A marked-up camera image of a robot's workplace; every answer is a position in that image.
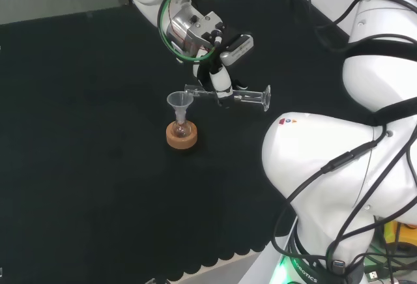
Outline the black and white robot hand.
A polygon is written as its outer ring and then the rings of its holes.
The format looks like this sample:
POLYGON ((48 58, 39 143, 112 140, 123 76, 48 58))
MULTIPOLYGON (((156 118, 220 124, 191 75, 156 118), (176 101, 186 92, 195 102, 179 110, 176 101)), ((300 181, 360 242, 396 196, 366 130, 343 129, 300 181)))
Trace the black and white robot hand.
POLYGON ((187 91, 196 98, 211 98, 220 107, 229 107, 233 103, 234 91, 248 88, 241 81, 232 79, 222 64, 193 65, 193 75, 198 85, 188 88, 187 91))

